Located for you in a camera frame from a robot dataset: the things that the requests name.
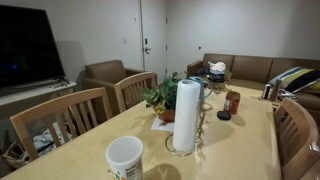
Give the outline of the white paper under pot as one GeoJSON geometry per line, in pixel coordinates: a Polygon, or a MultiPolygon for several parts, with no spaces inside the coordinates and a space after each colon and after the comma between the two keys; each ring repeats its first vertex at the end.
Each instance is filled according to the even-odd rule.
{"type": "Polygon", "coordinates": [[[166,131],[166,132],[173,132],[174,131],[174,124],[165,122],[165,121],[159,119],[158,117],[156,117],[153,121],[151,129],[166,131]]]}

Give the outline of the white plastic cup container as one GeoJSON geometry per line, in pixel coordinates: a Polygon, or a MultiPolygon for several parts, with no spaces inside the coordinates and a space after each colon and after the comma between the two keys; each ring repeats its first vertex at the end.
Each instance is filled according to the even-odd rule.
{"type": "Polygon", "coordinates": [[[106,149],[112,180],[143,180],[143,143],[135,136],[114,140],[106,149]]]}

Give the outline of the metal paper towel holder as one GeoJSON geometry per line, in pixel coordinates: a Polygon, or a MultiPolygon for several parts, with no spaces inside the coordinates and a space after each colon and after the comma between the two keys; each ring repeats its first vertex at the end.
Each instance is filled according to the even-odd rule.
{"type": "Polygon", "coordinates": [[[174,131],[165,140],[165,146],[172,155],[185,157],[195,151],[198,112],[198,100],[177,103],[174,131]]]}

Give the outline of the red sauce glass jar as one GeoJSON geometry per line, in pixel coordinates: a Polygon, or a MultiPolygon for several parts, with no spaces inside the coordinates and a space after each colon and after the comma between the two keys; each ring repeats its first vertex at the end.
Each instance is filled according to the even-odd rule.
{"type": "Polygon", "coordinates": [[[234,115],[237,113],[240,101],[240,93],[236,91],[228,91],[225,98],[224,110],[234,115]]]}

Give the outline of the wicker basket on floor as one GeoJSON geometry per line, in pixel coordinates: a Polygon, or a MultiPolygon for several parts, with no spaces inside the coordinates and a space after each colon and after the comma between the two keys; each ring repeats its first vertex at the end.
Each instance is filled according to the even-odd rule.
{"type": "Polygon", "coordinates": [[[15,169],[19,169],[29,163],[25,159],[25,148],[19,141],[13,142],[2,157],[15,169]]]}

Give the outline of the black jar lid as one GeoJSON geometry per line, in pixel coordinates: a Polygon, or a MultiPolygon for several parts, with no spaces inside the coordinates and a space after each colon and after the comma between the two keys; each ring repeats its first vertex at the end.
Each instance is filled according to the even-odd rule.
{"type": "Polygon", "coordinates": [[[231,114],[227,111],[218,111],[217,112],[217,117],[220,120],[230,120],[231,119],[231,114]]]}

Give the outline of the black flat screen television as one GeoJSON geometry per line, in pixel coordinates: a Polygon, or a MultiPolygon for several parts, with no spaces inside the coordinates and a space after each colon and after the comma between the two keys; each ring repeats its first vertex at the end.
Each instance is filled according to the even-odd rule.
{"type": "Polygon", "coordinates": [[[64,76],[47,12],[0,5],[0,87],[64,76]]]}

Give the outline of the white door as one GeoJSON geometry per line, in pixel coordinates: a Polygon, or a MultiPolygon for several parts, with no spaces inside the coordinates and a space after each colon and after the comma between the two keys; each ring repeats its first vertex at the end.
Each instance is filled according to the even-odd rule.
{"type": "Polygon", "coordinates": [[[144,69],[157,74],[163,82],[166,58],[166,1],[140,0],[144,69]]]}

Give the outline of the tissue box on table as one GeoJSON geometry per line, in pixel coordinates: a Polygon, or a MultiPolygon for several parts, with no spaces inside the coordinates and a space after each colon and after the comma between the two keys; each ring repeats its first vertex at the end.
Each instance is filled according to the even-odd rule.
{"type": "Polygon", "coordinates": [[[224,81],[224,70],[226,65],[223,62],[212,63],[208,62],[209,65],[209,79],[212,82],[223,82],[224,81]]]}

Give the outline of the brown leather sofa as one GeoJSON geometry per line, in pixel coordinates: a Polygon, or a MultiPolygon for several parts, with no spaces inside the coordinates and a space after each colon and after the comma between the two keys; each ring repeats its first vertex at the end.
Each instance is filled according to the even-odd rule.
{"type": "Polygon", "coordinates": [[[205,53],[202,60],[187,66],[187,76],[196,76],[200,69],[208,68],[209,62],[223,62],[232,73],[232,85],[257,90],[263,90],[273,78],[295,67],[320,70],[319,60],[205,53]]]}

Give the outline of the near left wooden chair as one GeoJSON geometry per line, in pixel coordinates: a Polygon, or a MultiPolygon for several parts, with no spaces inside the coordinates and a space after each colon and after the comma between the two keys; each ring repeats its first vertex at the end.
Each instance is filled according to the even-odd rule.
{"type": "Polygon", "coordinates": [[[10,117],[28,159],[40,157],[28,127],[41,122],[60,147],[113,117],[104,87],[87,89],[46,101],[10,117]]]}

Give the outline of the green potted plant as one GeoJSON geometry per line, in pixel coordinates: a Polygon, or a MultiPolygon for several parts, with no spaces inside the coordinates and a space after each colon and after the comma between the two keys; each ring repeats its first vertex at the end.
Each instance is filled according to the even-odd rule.
{"type": "Polygon", "coordinates": [[[178,72],[166,76],[163,82],[154,88],[145,88],[142,98],[146,107],[152,108],[158,118],[166,123],[175,119],[178,82],[181,81],[178,72]]]}

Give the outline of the white paper towel roll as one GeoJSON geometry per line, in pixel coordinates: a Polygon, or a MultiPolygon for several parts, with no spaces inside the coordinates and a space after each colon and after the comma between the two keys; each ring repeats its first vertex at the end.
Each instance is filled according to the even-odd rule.
{"type": "Polygon", "coordinates": [[[200,84],[192,80],[178,83],[173,147],[178,151],[193,151],[197,129],[200,84]]]}

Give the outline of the teal watering can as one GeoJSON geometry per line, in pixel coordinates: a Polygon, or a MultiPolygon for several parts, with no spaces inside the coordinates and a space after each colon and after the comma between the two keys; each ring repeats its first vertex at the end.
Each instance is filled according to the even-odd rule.
{"type": "Polygon", "coordinates": [[[197,76],[190,76],[189,79],[200,84],[201,88],[199,101],[203,103],[205,99],[208,98],[212,93],[212,90],[210,90],[207,94],[204,92],[207,86],[211,87],[210,83],[197,76]]]}

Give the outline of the white tv stand shelf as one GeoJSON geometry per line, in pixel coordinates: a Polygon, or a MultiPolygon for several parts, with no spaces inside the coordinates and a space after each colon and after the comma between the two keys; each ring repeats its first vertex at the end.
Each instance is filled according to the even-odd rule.
{"type": "Polygon", "coordinates": [[[27,91],[15,93],[15,94],[2,96],[2,97],[0,97],[0,106],[14,103],[14,102],[21,101],[21,100],[25,100],[28,98],[33,98],[33,97],[40,96],[40,95],[45,95],[48,93],[54,93],[54,92],[58,92],[61,90],[70,89],[70,88],[75,87],[76,85],[77,85],[77,83],[72,82],[72,81],[69,81],[68,83],[60,82],[60,83],[56,83],[53,85],[47,85],[47,86],[32,89],[32,90],[27,90],[27,91]]]}

